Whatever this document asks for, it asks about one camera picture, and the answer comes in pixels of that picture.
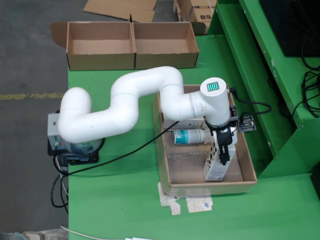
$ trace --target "open cardboard box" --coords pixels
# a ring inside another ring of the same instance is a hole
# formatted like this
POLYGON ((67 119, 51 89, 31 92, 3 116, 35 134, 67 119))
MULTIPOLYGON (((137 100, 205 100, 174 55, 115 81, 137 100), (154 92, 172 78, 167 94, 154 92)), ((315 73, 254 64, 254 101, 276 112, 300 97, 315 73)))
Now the open cardboard box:
POLYGON ((71 71, 194 68, 199 55, 189 22, 54 22, 50 30, 71 71))
POLYGON ((194 68, 199 49, 189 22, 133 23, 136 69, 194 68))
MULTIPOLYGON (((200 85, 185 85, 184 92, 200 90, 200 85)), ((234 105, 229 96, 230 105, 234 105)), ((163 129, 160 95, 153 100, 154 133, 163 129)), ((222 181, 205 181, 204 165, 211 144, 174 145, 171 133, 167 132, 156 140, 159 176, 164 194, 169 196, 203 196, 238 194, 251 190, 258 180, 252 163, 247 141, 243 133, 237 133, 234 155, 222 181)))
POLYGON ((54 22, 50 30, 71 71, 135 68, 131 22, 54 22))

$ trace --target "gray floor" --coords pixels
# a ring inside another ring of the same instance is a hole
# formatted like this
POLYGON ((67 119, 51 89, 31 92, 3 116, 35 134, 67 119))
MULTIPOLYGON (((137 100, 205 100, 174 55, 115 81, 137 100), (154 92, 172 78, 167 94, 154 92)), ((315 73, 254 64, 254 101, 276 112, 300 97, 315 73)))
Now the gray floor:
MULTIPOLYGON (((47 114, 61 99, 24 94, 67 90, 65 50, 53 43, 51 22, 118 21, 83 12, 86 1, 0 0, 0 232, 68 223, 65 211, 50 204, 57 173, 47 156, 47 114)), ((158 1, 155 22, 178 20, 172 1, 158 1)))

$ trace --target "green display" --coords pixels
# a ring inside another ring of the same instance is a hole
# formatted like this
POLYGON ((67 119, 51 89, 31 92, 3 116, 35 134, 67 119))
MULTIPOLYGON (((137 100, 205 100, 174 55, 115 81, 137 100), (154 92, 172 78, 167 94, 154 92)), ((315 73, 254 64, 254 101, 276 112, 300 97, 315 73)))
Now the green display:
POLYGON ((219 89, 219 84, 217 81, 213 83, 209 83, 206 86, 208 88, 208 92, 212 92, 219 89))

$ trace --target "plastic bottle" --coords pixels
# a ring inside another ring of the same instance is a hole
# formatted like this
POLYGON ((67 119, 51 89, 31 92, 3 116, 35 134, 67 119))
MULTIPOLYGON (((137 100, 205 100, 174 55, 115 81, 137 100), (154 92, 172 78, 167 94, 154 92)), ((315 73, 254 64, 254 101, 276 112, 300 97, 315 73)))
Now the plastic bottle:
POLYGON ((213 142, 214 137, 211 136, 209 128, 202 129, 183 129, 172 131, 173 144, 207 144, 213 142))

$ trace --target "robotic arm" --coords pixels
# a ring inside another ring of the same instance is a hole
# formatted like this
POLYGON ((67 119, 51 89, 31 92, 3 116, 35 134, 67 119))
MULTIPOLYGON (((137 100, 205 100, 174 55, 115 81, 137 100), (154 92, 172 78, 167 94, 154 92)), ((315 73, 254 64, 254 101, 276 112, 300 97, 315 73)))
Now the robotic arm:
POLYGON ((69 89, 62 98, 58 133, 73 148, 76 144, 124 134, 138 121, 139 98, 158 92, 161 110, 169 119, 205 118, 211 135, 216 134, 222 163, 230 160, 228 145, 237 141, 236 133, 233 136, 236 122, 239 132, 255 129, 252 117, 239 122, 235 106, 230 107, 224 80, 209 78, 201 84, 200 91, 185 94, 180 71, 162 66, 120 77, 112 85, 110 107, 98 112, 91 112, 92 100, 87 91, 80 87, 69 89))

